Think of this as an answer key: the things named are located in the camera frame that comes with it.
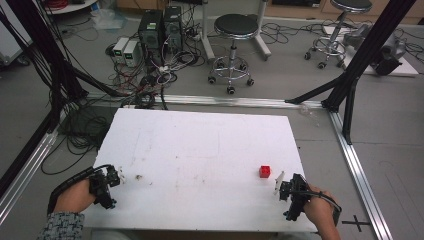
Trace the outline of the grey machine on white board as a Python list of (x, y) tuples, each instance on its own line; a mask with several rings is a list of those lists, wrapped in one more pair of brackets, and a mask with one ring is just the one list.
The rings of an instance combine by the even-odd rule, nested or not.
[[(345, 47), (346, 53), (344, 65), (348, 66), (353, 59), (359, 47), (362, 45), (368, 36), (372, 26), (363, 24), (356, 30), (349, 30), (344, 33), (342, 44)], [(418, 71), (404, 58), (406, 54), (406, 42), (396, 38), (391, 34), (377, 56), (371, 61), (365, 70), (365, 74), (378, 76), (404, 76), (415, 77)]]

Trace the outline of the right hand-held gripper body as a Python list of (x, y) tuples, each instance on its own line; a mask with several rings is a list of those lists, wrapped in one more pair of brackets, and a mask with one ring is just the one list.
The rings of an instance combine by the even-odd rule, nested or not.
[(304, 211), (304, 205), (310, 200), (310, 187), (301, 174), (294, 173), (289, 181), (283, 181), (279, 187), (279, 199), (291, 200), (289, 210), (283, 215), (288, 221), (296, 221)]

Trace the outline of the aluminium floor rail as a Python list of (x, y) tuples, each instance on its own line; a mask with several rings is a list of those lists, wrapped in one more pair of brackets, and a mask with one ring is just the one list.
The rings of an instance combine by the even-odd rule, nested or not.
[(50, 153), (58, 138), (57, 125), (62, 117), (60, 114), (54, 123), (53, 113), (49, 112), (0, 178), (0, 226), (7, 219), (44, 158)]
[(377, 240), (394, 240), (386, 220), (380, 210), (379, 204), (374, 196), (371, 185), (363, 170), (360, 159), (352, 144), (349, 144), (342, 134), (342, 119), (338, 113), (330, 113), (337, 138), (347, 162), (348, 169), (352, 175), (357, 191), (360, 195), (367, 216), (370, 220), (372, 230)]
[(164, 95), (156, 96), (155, 102), (169, 105), (198, 105), (198, 106), (220, 106), (240, 108), (266, 108), (266, 109), (322, 109), (319, 101), (305, 101), (300, 104), (288, 103), (281, 99), (258, 99), (238, 97), (212, 97), (212, 96), (190, 96), (190, 95)]

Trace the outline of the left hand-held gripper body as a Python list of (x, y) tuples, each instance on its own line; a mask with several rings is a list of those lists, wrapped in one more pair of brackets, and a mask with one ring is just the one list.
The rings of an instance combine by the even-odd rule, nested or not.
[(89, 176), (89, 193), (95, 196), (95, 204), (100, 204), (105, 209), (115, 207), (116, 200), (111, 197), (109, 188), (120, 184), (118, 171), (113, 165), (107, 164), (96, 167)]

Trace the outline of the black round stool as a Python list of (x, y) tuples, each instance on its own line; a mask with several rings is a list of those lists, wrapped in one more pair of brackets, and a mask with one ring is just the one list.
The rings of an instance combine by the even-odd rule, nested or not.
[(346, 57), (346, 47), (338, 40), (342, 25), (348, 13), (366, 13), (372, 8), (369, 0), (330, 0), (333, 7), (342, 11), (337, 18), (337, 25), (329, 36), (321, 36), (313, 41), (312, 46), (304, 55), (305, 60), (309, 60), (313, 52), (319, 52), (325, 55), (325, 59), (318, 63), (319, 69), (324, 69), (331, 57), (338, 59), (337, 67), (344, 64)]
[(236, 54), (237, 40), (250, 40), (257, 35), (259, 27), (257, 22), (242, 14), (226, 14), (218, 17), (214, 22), (214, 30), (220, 35), (232, 41), (230, 54), (218, 57), (212, 64), (208, 76), (208, 82), (214, 84), (217, 78), (226, 79), (227, 93), (234, 94), (235, 88), (232, 82), (246, 78), (246, 85), (252, 86), (255, 81), (251, 77), (247, 61)]

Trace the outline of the clear plastic scrap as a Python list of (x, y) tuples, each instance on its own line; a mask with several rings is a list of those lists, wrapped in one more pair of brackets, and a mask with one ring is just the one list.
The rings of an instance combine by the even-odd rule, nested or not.
[(319, 117), (310, 106), (308, 106), (307, 104), (301, 104), (299, 106), (299, 111), (303, 116), (310, 119), (316, 127), (320, 126)]

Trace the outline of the person's right hand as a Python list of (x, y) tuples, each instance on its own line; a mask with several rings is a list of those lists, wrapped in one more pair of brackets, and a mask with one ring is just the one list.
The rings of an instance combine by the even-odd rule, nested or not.
[(323, 198), (313, 196), (304, 205), (304, 212), (307, 218), (317, 227), (321, 235), (325, 231), (334, 231), (336, 226), (333, 220), (333, 207)]

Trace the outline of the white power supply box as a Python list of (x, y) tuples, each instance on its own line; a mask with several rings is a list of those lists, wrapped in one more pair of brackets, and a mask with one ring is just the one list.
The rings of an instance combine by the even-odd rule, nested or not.
[(124, 58), (128, 67), (136, 67), (140, 60), (140, 52), (138, 48), (138, 42), (136, 40), (130, 40), (124, 50)]
[(112, 49), (115, 61), (119, 64), (125, 63), (124, 50), (128, 41), (128, 37), (121, 37)]

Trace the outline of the clear plastic bag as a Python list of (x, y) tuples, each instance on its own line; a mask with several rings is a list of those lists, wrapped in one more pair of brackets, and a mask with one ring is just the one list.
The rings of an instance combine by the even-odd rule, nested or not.
[(91, 12), (93, 27), (96, 30), (113, 30), (121, 29), (125, 20), (119, 17), (114, 10), (97, 9)]

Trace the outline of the black frame post with braces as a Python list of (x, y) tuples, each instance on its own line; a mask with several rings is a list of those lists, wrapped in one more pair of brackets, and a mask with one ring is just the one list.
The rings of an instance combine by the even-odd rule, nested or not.
[(377, 56), (383, 44), (415, 2), (416, 0), (389, 0), (368, 36), (365, 38), (365, 41), (359, 47), (359, 50), (342, 74), (316, 89), (293, 99), (286, 100), (286, 103), (300, 104), (327, 90), (331, 90), (330, 95), (321, 102), (321, 105), (329, 112), (337, 112), (340, 104), (346, 101), (341, 132), (346, 142), (351, 145), (350, 133), (356, 85), (367, 66)]

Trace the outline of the white stand legs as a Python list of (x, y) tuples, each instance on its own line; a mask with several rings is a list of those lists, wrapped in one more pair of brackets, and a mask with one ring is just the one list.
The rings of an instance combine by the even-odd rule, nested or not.
[[(259, 0), (258, 14), (257, 14), (257, 24), (259, 26), (258, 33), (254, 37), (254, 41), (257, 43), (260, 52), (262, 53), (264, 60), (267, 61), (271, 56), (271, 51), (268, 46), (265, 44), (261, 33), (262, 33), (262, 25), (265, 15), (266, 6), (269, 0)], [(202, 4), (202, 21), (201, 26), (202, 30), (200, 33), (200, 39), (203, 44), (207, 61), (212, 62), (215, 59), (215, 54), (213, 52), (212, 46), (208, 39), (208, 0), (201, 0)]]

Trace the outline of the black computer tower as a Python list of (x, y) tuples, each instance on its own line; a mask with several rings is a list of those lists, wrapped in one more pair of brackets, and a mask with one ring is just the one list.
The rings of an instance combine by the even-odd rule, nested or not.
[(146, 62), (162, 65), (161, 49), (164, 42), (164, 24), (161, 10), (146, 10), (138, 27), (138, 35)]
[(176, 53), (182, 46), (182, 9), (180, 6), (168, 6), (164, 11), (164, 27), (168, 50)]

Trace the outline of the person's left hand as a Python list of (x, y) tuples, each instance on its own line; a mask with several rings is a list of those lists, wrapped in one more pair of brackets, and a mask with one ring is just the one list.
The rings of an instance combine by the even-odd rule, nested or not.
[(90, 181), (85, 179), (69, 187), (57, 198), (54, 212), (80, 213), (87, 209), (95, 201), (89, 186)]

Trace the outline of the white round table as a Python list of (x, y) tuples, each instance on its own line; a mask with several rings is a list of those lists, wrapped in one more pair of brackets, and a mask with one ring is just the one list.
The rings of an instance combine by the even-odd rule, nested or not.
[(65, 14), (88, 7), (98, 9), (99, 0), (45, 0), (44, 10), (50, 15)]

